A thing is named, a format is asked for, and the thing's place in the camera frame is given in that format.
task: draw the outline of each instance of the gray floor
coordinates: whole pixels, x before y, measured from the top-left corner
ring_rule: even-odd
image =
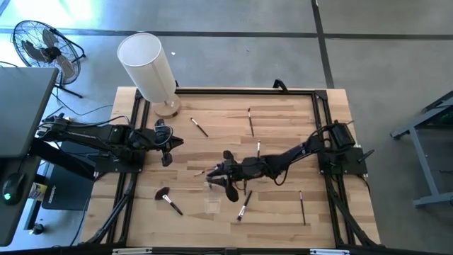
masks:
[[[194,30],[316,32],[308,0],[252,1],[53,1],[57,15],[35,11],[41,1],[12,0],[0,28],[37,19],[58,28],[111,30]],[[326,33],[451,34],[451,1],[319,0]],[[86,50],[80,77],[60,92],[83,113],[113,102],[118,86],[132,86],[116,58],[121,36],[71,36]],[[289,87],[325,88],[317,39],[310,38],[161,38],[181,86],[264,86],[282,79]],[[389,133],[421,108],[453,89],[452,41],[327,40],[335,87],[346,89],[358,140],[376,152],[367,160],[372,202],[382,244],[388,247],[453,253],[453,207],[421,209],[412,200],[428,195],[412,141],[393,141]],[[0,34],[0,58],[20,64]],[[58,108],[51,98],[46,113]],[[68,110],[63,110],[72,117]],[[77,118],[99,121],[110,109]],[[80,212],[41,210],[38,219],[51,231],[29,236],[18,230],[13,244],[29,248],[68,245]]]

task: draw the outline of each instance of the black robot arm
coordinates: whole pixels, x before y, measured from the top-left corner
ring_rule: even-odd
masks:
[[[328,132],[328,138],[323,139],[323,132]],[[325,146],[326,141],[329,141],[329,147]],[[284,172],[286,175],[291,164],[321,151],[341,154],[354,145],[355,141],[347,124],[335,121],[334,124],[316,130],[305,142],[282,154],[246,157],[241,163],[238,163],[230,151],[224,151],[225,160],[218,164],[214,171],[208,173],[206,181],[223,186],[229,200],[236,202],[239,196],[233,183],[237,181],[248,181],[266,176],[273,179],[275,184],[282,185],[276,179]]]
[[[96,163],[122,162],[125,165],[142,162],[146,151],[160,150],[162,164],[168,166],[173,161],[170,151],[183,144],[162,119],[157,120],[152,130],[134,129],[131,125],[77,123],[60,115],[45,119],[37,135],[46,142],[71,141],[98,149],[102,153],[90,157]]]

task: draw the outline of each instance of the lamp shade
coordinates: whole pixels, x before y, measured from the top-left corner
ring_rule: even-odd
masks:
[[[156,36],[150,33],[131,35],[120,43],[117,55],[146,100],[161,103],[174,95],[176,82]]]

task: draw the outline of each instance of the fan guard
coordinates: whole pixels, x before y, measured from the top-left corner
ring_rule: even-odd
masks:
[[[84,50],[46,23],[21,21],[14,28],[12,43],[28,67],[58,68],[57,81],[63,75],[63,84],[74,82],[80,74]],[[82,56],[77,54],[73,45],[81,49]]]

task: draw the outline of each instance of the wooden table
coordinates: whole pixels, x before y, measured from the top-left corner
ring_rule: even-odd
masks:
[[[112,117],[130,115],[135,87],[118,88]],[[327,90],[332,119],[351,120],[345,90]],[[228,96],[183,95],[178,116],[166,120],[174,135],[185,143],[172,151],[173,163],[161,165],[160,152],[148,152],[139,175],[130,221],[129,247],[261,247],[306,248],[334,247],[326,185],[318,173],[316,156],[298,161],[289,168],[286,183],[276,186],[271,179],[248,182],[253,190],[247,211],[238,223],[236,217],[244,202],[241,191],[237,203],[224,194],[220,211],[205,213],[205,199],[213,196],[204,187],[204,176],[194,176],[222,162],[222,152],[231,150],[238,162],[256,154],[261,140],[261,154],[282,153],[305,141],[315,130],[313,106],[309,96]],[[251,136],[247,109],[255,137]],[[137,124],[141,123],[139,110]],[[190,121],[193,117],[209,135],[206,138]],[[149,111],[148,128],[157,120]],[[354,133],[353,125],[349,126]],[[93,236],[110,214],[118,174],[106,174],[97,181],[84,223],[82,241]],[[154,200],[163,186],[171,188],[170,198],[184,212],[180,216],[165,201]],[[345,176],[350,212],[369,237],[379,243],[379,235],[367,187],[356,176]],[[306,226],[303,225],[299,190],[304,194]],[[118,221],[119,235],[122,216]],[[343,239],[344,222],[339,217]]]

